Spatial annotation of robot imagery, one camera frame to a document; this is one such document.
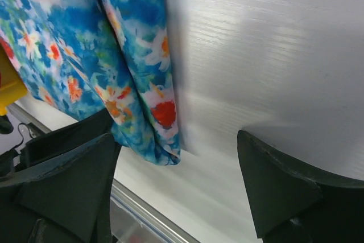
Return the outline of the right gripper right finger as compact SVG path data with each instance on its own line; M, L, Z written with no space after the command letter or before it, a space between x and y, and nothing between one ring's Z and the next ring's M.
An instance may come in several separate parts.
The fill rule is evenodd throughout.
M363 242L363 181L314 167L243 130L237 153L263 242Z

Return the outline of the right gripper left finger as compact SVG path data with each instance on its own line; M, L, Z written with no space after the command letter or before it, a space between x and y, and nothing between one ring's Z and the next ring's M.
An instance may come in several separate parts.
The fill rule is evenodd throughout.
M1 175L1 242L113 242L111 134Z

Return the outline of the blue floral skirt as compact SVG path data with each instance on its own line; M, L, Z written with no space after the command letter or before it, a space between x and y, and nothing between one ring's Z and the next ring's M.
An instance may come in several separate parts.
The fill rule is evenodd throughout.
M1 46L33 98L76 120L105 110L118 143L180 162L164 0L1 0Z

